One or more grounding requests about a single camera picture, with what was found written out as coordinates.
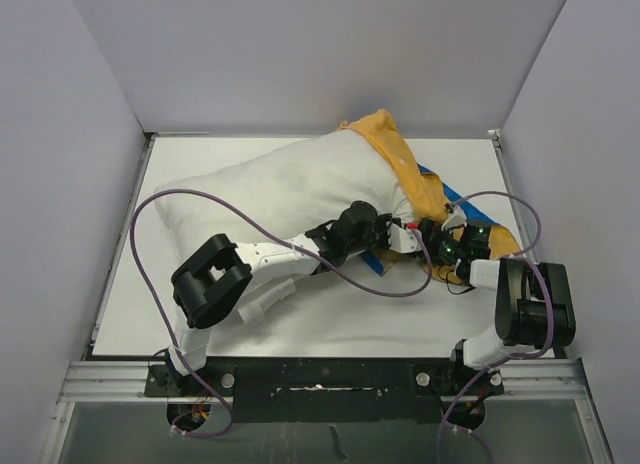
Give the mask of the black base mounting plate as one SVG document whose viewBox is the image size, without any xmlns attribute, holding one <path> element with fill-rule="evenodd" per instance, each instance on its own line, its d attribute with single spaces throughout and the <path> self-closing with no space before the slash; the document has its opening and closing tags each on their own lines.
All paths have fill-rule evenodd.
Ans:
<svg viewBox="0 0 640 464">
<path fill-rule="evenodd" d="M 166 398 L 168 421 L 198 429 L 227 401 L 236 423 L 435 424 L 460 395 L 449 420 L 471 429 L 485 419 L 487 399 L 504 393 L 497 372 L 479 376 L 446 358 L 210 357 L 194 376 L 168 360 L 148 369 L 144 394 Z"/>
</svg>

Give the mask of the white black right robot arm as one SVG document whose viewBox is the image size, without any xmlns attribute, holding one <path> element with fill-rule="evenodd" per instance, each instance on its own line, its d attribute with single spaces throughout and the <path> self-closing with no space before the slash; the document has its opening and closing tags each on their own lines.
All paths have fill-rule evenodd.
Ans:
<svg viewBox="0 0 640 464">
<path fill-rule="evenodd" d="M 434 276 L 465 292 L 495 293 L 493 323 L 482 333 L 459 341 L 445 368 L 448 386 L 469 392 L 481 370 L 510 357 L 570 345 L 577 322 L 564 265 L 527 263 L 517 242 L 500 225 L 470 220 L 457 227 L 425 219 L 419 226 Z"/>
</svg>

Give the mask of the blue yellow Mickey pillowcase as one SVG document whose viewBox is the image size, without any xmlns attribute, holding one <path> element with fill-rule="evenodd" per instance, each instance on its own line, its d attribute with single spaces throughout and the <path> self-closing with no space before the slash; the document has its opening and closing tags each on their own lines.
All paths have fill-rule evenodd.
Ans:
<svg viewBox="0 0 640 464">
<path fill-rule="evenodd" d="M 389 111 L 380 109 L 357 121 L 344 121 L 339 128 L 360 135 L 390 166 L 401 190 L 408 198 L 414 221 L 428 218 L 439 224 L 444 222 L 447 216 L 445 206 L 458 199 L 460 195 L 443 183 L 436 173 L 417 163 Z M 462 203 L 460 207 L 469 220 L 482 220 L 491 225 L 489 249 L 492 259 L 520 250 L 508 228 L 469 202 Z"/>
</svg>

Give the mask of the aluminium frame rail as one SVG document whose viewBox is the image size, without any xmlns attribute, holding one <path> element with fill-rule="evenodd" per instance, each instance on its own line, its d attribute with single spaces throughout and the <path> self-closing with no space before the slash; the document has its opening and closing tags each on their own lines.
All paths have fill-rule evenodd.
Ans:
<svg viewBox="0 0 640 464">
<path fill-rule="evenodd" d="M 151 397 L 146 394 L 145 361 L 78 361 L 68 366 L 57 397 L 54 423 L 47 435 L 42 463 L 61 456 L 67 422 L 76 403 L 187 403 L 188 397 Z M 593 402 L 582 363 L 569 359 L 511 361 L 501 367 L 507 401 L 569 400 L 575 404 L 589 454 L 595 463 L 613 461 Z"/>
</svg>

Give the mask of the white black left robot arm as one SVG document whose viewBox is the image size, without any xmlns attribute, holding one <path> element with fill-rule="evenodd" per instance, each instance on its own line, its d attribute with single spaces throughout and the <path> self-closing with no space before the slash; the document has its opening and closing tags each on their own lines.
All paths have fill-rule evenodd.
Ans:
<svg viewBox="0 0 640 464">
<path fill-rule="evenodd" d="M 258 316 L 295 290 L 301 277 L 342 266 L 372 248 L 398 242 L 401 222 L 355 201 L 335 219 L 282 244 L 234 243 L 222 233 L 209 238 L 171 276 L 173 299 L 184 318 L 174 326 L 168 383 L 180 394 L 200 389 L 211 330 L 237 305 L 245 320 Z"/>
</svg>

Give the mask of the white pillow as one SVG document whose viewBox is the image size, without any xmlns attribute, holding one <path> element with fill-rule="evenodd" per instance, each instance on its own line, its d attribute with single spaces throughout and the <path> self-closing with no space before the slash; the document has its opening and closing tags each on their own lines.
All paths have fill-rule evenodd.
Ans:
<svg viewBox="0 0 640 464">
<path fill-rule="evenodd" d="M 156 210 L 173 235 L 181 261 L 224 233 L 236 243 L 264 237 L 225 207 L 196 196 L 215 195 L 280 238 L 292 238 L 340 213 L 354 201 L 411 222 L 414 212 L 395 173 L 354 131 L 336 131 L 286 145 L 215 172 L 156 188 Z"/>
</svg>

